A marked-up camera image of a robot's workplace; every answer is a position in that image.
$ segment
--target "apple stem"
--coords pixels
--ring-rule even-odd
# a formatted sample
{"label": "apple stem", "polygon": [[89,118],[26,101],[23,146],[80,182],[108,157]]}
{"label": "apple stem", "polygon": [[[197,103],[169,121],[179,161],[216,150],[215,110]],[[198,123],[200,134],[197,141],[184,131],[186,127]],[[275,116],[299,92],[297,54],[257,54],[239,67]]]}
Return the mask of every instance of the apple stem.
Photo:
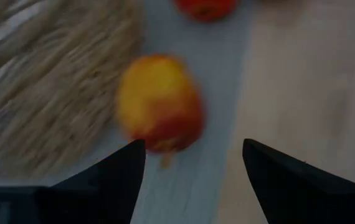
{"label": "apple stem", "polygon": [[175,153],[175,150],[173,150],[173,149],[165,152],[165,154],[163,155],[163,157],[161,159],[161,168],[163,168],[163,169],[169,168],[169,166],[171,165],[171,161],[172,161],[174,153]]}

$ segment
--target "red fruit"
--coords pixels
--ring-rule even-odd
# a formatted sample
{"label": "red fruit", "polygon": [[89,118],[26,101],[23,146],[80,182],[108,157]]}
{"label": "red fruit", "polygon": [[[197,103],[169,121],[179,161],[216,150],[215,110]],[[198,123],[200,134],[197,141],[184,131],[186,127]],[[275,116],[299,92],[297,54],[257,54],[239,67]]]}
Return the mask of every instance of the red fruit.
{"label": "red fruit", "polygon": [[228,15],[237,5],[237,0],[174,0],[185,14],[204,22]]}

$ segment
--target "woven straw mat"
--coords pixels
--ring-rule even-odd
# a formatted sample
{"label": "woven straw mat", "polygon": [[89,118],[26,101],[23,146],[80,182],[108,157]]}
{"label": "woven straw mat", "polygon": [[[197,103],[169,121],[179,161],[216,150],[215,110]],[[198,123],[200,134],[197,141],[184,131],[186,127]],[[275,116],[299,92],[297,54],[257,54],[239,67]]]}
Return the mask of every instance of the woven straw mat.
{"label": "woven straw mat", "polygon": [[113,118],[138,55],[134,0],[0,0],[0,179],[56,175]]}

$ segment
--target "light wood surface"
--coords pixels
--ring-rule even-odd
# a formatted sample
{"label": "light wood surface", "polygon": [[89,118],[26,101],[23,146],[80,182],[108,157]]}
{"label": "light wood surface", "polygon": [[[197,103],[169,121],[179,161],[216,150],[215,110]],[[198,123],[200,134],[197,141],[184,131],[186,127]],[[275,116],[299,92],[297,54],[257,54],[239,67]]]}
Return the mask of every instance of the light wood surface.
{"label": "light wood surface", "polygon": [[248,46],[216,223],[267,223],[244,138],[355,181],[355,1],[258,2]]}

